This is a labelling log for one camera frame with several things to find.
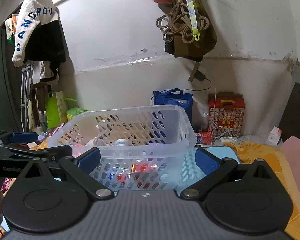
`white and black jacket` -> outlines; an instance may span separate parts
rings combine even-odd
[[[61,62],[66,61],[58,13],[52,0],[24,0],[16,27],[16,48],[12,61],[16,67],[27,60],[49,61],[53,76],[40,79],[52,81]]]

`gray ribbed surface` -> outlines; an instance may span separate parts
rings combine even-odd
[[[117,197],[96,202],[85,219],[50,236],[11,232],[5,240],[285,240],[283,233],[242,236],[212,223],[199,204],[183,201],[172,190],[122,190]]]

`green paper bag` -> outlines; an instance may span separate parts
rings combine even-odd
[[[53,97],[48,97],[45,100],[49,129],[55,128],[63,122],[68,122],[68,106],[63,92],[52,92],[52,94]]]

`brown cord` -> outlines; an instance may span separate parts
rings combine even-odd
[[[209,27],[210,22],[207,17],[200,15],[197,19],[199,19],[198,30],[199,33],[201,33],[201,31],[204,31]],[[162,26],[163,20],[167,22],[167,25]],[[173,41],[175,34],[180,34],[184,43],[189,44],[194,41],[188,6],[185,3],[177,3],[171,9],[170,13],[167,13],[157,19],[156,25],[163,32],[163,40],[167,43]]]

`blue letter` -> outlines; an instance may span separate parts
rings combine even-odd
[[[29,13],[28,16],[31,17],[32,19],[35,19],[37,17],[37,15],[33,12]]]
[[[23,34],[25,34],[25,33],[26,33],[26,31],[23,31],[23,32],[19,33],[19,34],[18,34],[18,37],[19,37],[20,39],[23,39]]]
[[[25,23],[21,24],[21,27],[26,27],[28,28],[29,27],[29,24],[32,23],[32,21],[29,21],[29,20],[23,20]]]

